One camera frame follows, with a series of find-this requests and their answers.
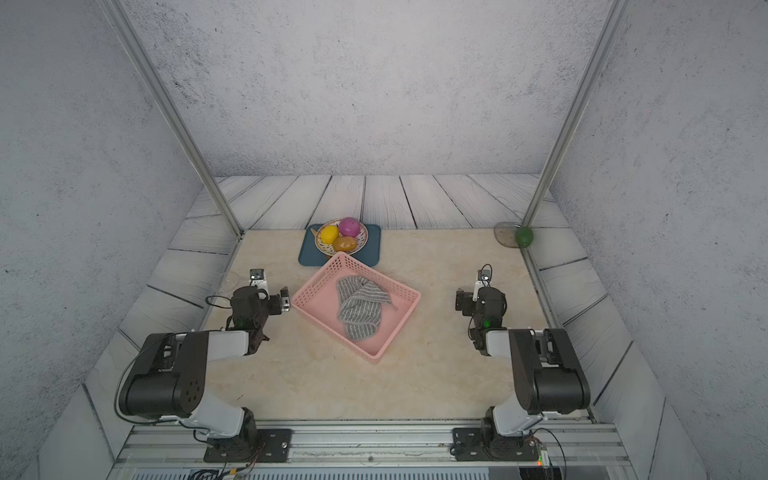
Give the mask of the grey striped square dishcloth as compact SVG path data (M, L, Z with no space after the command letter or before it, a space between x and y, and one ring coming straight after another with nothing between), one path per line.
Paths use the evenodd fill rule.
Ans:
M336 282L339 298L338 320L346 337L360 342L374 337L381 326L382 309L394 306L391 296L377 283L363 276L345 276Z

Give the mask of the pink plastic basket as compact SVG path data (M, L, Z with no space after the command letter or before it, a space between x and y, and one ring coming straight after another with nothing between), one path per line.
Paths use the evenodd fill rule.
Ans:
M292 307L377 364L420 299L418 291L338 253L293 295Z

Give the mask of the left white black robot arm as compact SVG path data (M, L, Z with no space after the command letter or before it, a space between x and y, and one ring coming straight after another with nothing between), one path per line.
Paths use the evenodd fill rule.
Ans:
M257 352L268 340L268 319L290 310L289 290L271 295L259 286L242 287L229 303L222 329L147 336L121 375L115 412L134 425L177 423L203 434L206 463L284 463L293 431L259 428L250 409L208 392L206 380L211 363Z

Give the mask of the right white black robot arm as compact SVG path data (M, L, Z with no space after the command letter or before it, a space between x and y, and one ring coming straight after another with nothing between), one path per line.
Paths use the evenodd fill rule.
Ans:
M457 290L455 309L470 319L468 337L481 355L511 362L514 394L489 407L479 427L454 429L451 455L458 461L539 461L536 427L591 402L567 332L504 327L505 294L490 286Z

